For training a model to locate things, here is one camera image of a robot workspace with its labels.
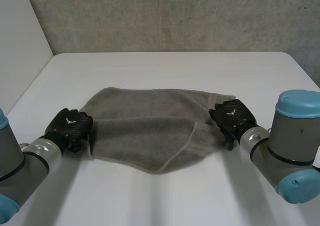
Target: white wall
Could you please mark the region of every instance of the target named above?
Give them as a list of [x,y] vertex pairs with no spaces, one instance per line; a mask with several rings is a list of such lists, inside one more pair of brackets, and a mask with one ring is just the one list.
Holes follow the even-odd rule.
[[5,114],[52,56],[29,0],[0,0],[0,108]]

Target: table surface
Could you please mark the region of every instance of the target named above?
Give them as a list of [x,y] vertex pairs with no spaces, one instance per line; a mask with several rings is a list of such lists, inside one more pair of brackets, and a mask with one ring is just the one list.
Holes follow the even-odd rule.
[[[19,143],[32,142],[65,107],[105,87],[178,88],[236,95],[270,128],[288,89],[320,91],[279,52],[60,54],[9,113]],[[239,147],[165,175],[64,158],[7,225],[318,225],[320,196],[285,202]]]

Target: gray towel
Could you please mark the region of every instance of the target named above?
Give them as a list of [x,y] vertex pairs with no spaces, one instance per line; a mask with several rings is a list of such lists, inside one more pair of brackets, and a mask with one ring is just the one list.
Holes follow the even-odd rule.
[[178,89],[105,88],[81,111],[93,117],[93,157],[158,174],[223,148],[225,137],[208,110],[234,98]]

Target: gray wall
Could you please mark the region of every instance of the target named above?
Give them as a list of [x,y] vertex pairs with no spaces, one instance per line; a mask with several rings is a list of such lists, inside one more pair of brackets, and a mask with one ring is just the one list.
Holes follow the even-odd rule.
[[54,54],[282,51],[320,85],[320,0],[30,0]]

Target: blue joint cap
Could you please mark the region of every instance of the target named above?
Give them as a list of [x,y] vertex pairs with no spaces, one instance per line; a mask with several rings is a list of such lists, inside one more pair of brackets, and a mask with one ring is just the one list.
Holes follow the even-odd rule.
[[20,205],[11,198],[0,194],[0,224],[8,222],[20,210]]
[[275,109],[278,113],[291,118],[320,117],[320,92],[306,90],[282,92]]
[[275,187],[276,192],[289,203],[304,203],[320,193],[320,173],[305,169],[284,177]]
[[8,125],[8,119],[0,108],[0,130]]

